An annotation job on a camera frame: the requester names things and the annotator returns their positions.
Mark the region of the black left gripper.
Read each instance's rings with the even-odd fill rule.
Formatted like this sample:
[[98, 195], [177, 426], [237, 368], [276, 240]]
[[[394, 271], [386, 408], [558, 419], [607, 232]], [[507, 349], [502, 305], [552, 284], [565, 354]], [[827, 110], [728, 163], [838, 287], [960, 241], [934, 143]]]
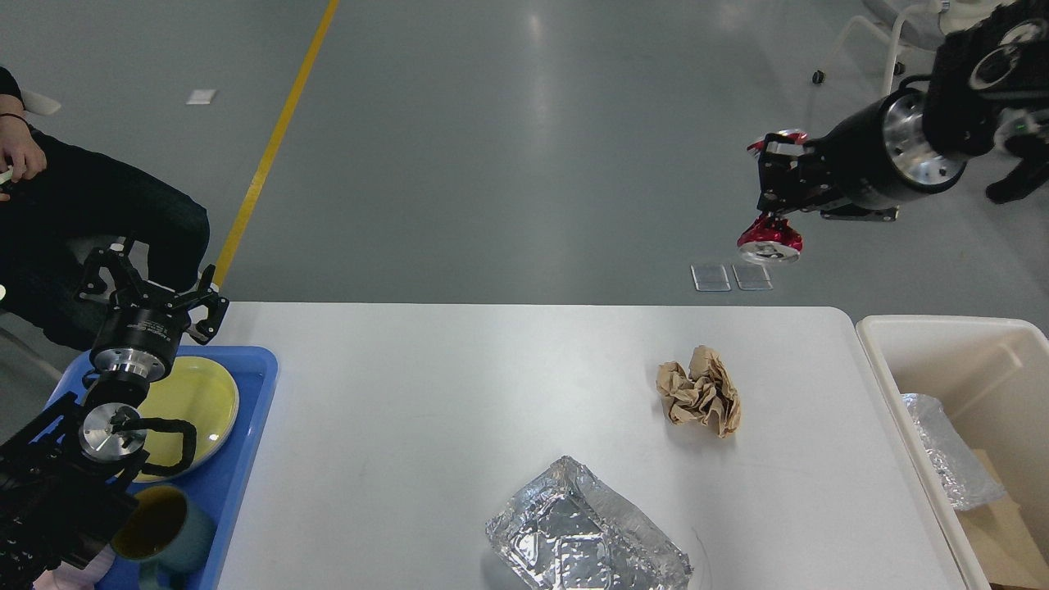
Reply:
[[[181, 336], [207, 345], [219, 332], [229, 299], [215, 283], [216, 265], [207, 265], [192, 290], [177, 294], [172, 312], [145, 309], [148, 286], [130, 259], [135, 240], [116, 240], [89, 249], [83, 262], [76, 302], [102, 302], [109, 310], [102, 322], [90, 363], [98, 373], [128, 372], [152, 382], [171, 374]], [[200, 319], [191, 312], [206, 311]]]

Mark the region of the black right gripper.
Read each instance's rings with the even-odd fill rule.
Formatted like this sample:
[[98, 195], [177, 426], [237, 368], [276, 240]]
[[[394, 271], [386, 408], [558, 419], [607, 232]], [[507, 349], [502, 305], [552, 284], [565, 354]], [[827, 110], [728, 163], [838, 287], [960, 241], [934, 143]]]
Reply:
[[904, 88], [847, 117], [825, 136], [756, 142], [764, 216], [820, 211], [825, 220], [892, 223], [899, 206], [951, 189], [967, 163], [925, 136], [926, 94]]

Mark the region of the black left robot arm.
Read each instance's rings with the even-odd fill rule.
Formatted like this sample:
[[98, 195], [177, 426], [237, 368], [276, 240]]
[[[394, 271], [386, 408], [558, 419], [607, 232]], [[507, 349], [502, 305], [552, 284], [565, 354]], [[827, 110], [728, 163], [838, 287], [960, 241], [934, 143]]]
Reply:
[[60, 564], [89, 566], [138, 505], [128, 492], [134, 479], [181, 475], [195, 458], [194, 425], [143, 417], [140, 406], [171, 374], [184, 334], [209, 343], [229, 302], [214, 265], [180, 293], [143, 279], [133, 246], [125, 238], [91, 250], [74, 291], [78, 302], [107, 302], [85, 397], [64, 393], [2, 445], [4, 589], [30, 589]]

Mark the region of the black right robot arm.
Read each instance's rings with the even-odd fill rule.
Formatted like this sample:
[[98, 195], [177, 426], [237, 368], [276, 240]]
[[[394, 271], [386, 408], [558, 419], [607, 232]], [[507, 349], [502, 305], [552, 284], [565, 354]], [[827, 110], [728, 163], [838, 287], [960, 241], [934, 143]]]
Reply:
[[906, 78], [825, 136], [758, 143], [765, 216], [880, 216], [951, 189], [994, 147], [1006, 109], [1047, 109], [1047, 4], [1015, 1], [947, 35], [925, 88]]

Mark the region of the person's left hand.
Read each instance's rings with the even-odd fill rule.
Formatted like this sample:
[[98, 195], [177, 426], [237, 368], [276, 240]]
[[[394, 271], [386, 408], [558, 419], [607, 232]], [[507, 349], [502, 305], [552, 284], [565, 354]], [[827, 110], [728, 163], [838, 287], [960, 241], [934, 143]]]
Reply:
[[10, 186], [36, 178], [48, 168], [48, 159], [33, 138], [31, 128], [22, 115], [1, 117], [2, 172], [10, 172]]

